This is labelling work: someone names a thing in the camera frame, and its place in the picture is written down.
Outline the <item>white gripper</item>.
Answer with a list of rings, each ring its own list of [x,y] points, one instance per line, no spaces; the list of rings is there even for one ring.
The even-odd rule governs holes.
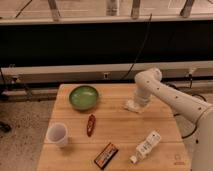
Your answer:
[[[146,89],[136,88],[134,92],[134,101],[144,107],[150,102],[151,93]]]

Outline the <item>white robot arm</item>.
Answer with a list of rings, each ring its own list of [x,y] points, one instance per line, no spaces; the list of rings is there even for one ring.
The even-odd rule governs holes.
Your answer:
[[[213,104],[202,101],[161,82],[158,68],[135,75],[134,101],[145,107],[154,95],[197,126],[191,170],[213,171]]]

